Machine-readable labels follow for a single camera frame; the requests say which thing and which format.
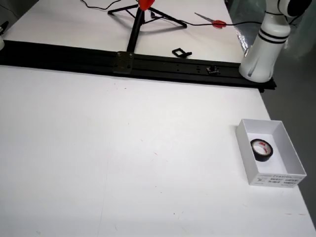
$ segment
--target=red object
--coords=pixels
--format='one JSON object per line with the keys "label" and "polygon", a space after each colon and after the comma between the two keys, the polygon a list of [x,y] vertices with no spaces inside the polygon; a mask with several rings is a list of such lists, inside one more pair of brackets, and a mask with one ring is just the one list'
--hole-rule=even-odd
{"label": "red object", "polygon": [[221,21],[221,20],[215,20],[212,22],[213,26],[217,29],[221,29],[223,27],[226,27],[226,22],[225,21]]}
{"label": "red object", "polygon": [[155,0],[138,0],[139,8],[146,11],[153,5],[154,1]]}

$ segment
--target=tripod stand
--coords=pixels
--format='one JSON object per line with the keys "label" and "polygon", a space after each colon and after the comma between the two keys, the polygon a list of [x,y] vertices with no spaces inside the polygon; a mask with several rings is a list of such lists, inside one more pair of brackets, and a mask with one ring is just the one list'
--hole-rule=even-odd
{"label": "tripod stand", "polygon": [[[134,8],[138,8],[136,16],[134,16],[132,13],[130,13],[128,11],[128,10],[134,9]],[[187,28],[187,24],[185,24],[182,21],[179,21],[179,20],[173,18],[172,16],[166,15],[163,12],[158,11],[158,10],[152,8],[152,7],[149,8],[149,11],[154,12],[156,14],[159,14],[160,17],[156,17],[153,20],[150,20],[150,21],[147,21],[147,22],[145,22],[145,12],[138,7],[138,4],[132,5],[132,6],[126,6],[126,7],[122,7],[122,8],[118,8],[118,9],[114,9],[114,10],[110,10],[110,11],[108,11],[108,14],[109,15],[113,15],[113,13],[119,12],[119,11],[127,11],[128,14],[130,14],[132,17],[135,18],[134,25],[133,25],[133,28],[132,28],[132,32],[130,34],[127,50],[126,50],[127,52],[134,52],[135,51],[135,46],[136,46],[136,42],[137,42],[137,39],[138,39],[140,27],[142,25],[144,25],[144,24],[147,24],[149,22],[153,22],[153,21],[156,21],[158,19],[164,18],[164,19],[167,19],[167,20],[174,21],[174,22],[178,23],[179,25],[183,26],[183,28]]]}

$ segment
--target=cable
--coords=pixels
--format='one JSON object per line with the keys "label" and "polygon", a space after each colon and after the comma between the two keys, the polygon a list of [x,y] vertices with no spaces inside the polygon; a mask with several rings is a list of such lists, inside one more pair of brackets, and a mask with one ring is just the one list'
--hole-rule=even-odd
{"label": "cable", "polygon": [[[191,26],[212,26],[212,25],[220,25],[218,23],[208,23],[208,24],[192,24],[192,23],[189,23],[189,22],[186,22],[186,21],[183,21],[183,20],[179,20],[183,23],[186,23],[188,25],[191,25]],[[262,22],[258,22],[258,21],[243,21],[243,22],[238,22],[238,23],[234,23],[234,24],[222,24],[222,25],[225,25],[225,26],[236,26],[236,25],[241,25],[241,24],[249,24],[249,23],[253,23],[253,24],[262,24]]]}
{"label": "cable", "polygon": [[19,18],[17,17],[17,15],[15,15],[15,13],[14,13],[13,11],[11,11],[9,8],[6,8],[5,6],[3,6],[3,5],[1,5],[1,4],[0,4],[0,6],[3,7],[4,9],[10,11],[17,19],[19,19]]}
{"label": "cable", "polygon": [[296,16],[293,20],[290,21],[289,25],[292,25],[294,21],[296,21],[297,18],[301,17],[303,14]]}
{"label": "cable", "polygon": [[88,8],[91,8],[91,9],[99,9],[99,10],[107,10],[107,9],[109,9],[110,6],[112,6],[114,3],[119,2],[119,1],[121,1],[121,0],[116,0],[116,1],[114,1],[113,3],[111,3],[110,5],[108,5],[108,7],[106,7],[106,8],[102,8],[102,7],[98,7],[98,6],[89,6],[84,0],[80,0],[80,1],[83,2],[84,5],[85,5],[86,7],[88,7]]}

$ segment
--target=open cardboard box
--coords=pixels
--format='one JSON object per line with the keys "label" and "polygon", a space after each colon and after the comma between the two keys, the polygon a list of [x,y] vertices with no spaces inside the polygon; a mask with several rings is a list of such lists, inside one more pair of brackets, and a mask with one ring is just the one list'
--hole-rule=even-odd
{"label": "open cardboard box", "polygon": [[[294,187],[306,177],[282,121],[242,119],[236,136],[250,185]],[[268,161],[256,161],[253,139],[270,143],[274,152]]]}

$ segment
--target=white table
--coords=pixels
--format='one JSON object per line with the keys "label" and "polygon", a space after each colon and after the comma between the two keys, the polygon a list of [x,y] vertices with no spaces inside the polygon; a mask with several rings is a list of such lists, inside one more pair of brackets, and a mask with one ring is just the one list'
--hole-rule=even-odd
{"label": "white table", "polygon": [[[222,0],[168,4],[154,7],[231,22]],[[6,39],[125,50],[132,20],[119,15],[126,27],[79,0],[40,0]],[[240,62],[231,27],[149,33],[165,27],[145,25],[136,53],[182,47]],[[235,137],[242,118],[269,119],[255,89],[1,66],[0,236],[314,236],[297,187],[248,185]]]}

